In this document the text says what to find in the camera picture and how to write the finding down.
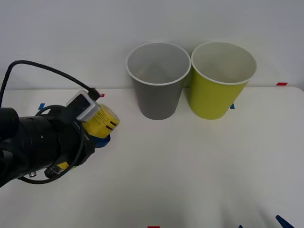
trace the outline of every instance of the blue tape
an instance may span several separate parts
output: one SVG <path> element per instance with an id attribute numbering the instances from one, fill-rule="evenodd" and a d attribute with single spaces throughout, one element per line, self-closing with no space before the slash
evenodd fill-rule
<path id="1" fill-rule="evenodd" d="M 38 110 L 42 110 L 43 108 L 44 108 L 44 105 L 45 105 L 46 103 L 41 103 L 40 104 L 40 106 L 39 106 L 39 108 L 38 108 Z"/>

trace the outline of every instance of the yellow label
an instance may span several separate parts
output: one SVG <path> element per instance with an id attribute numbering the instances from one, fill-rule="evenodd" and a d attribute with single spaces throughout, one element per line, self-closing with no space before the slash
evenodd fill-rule
<path id="1" fill-rule="evenodd" d="M 68 167 L 68 163 L 65 161 L 63 163 L 58 164 L 57 166 L 62 170 L 65 170 Z"/>
<path id="2" fill-rule="evenodd" d="M 115 113 L 104 104 L 100 104 L 100 111 L 88 122 L 83 123 L 83 127 L 92 136 L 106 138 L 118 124 L 119 119 Z"/>

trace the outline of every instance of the red tape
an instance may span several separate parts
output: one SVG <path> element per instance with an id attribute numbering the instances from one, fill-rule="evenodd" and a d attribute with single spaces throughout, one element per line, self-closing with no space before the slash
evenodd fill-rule
<path id="1" fill-rule="evenodd" d="M 278 82 L 276 85 L 277 86 L 285 86 L 287 84 L 288 84 L 288 82 Z"/>

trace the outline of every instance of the gray paper cup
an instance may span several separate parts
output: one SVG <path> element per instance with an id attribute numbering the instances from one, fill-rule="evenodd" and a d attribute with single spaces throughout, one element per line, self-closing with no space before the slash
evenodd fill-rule
<path id="1" fill-rule="evenodd" d="M 135 48 L 126 61 L 138 106 L 149 119 L 163 120 L 174 114 L 191 59 L 171 43 L 148 43 Z"/>

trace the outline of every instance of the yellow-green paper cup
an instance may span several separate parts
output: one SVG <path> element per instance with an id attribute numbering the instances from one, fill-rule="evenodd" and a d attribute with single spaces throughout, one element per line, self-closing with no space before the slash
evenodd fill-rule
<path id="1" fill-rule="evenodd" d="M 227 42 L 208 42 L 191 55 L 193 75 L 189 104 L 204 119 L 221 118 L 256 71 L 252 55 Z"/>

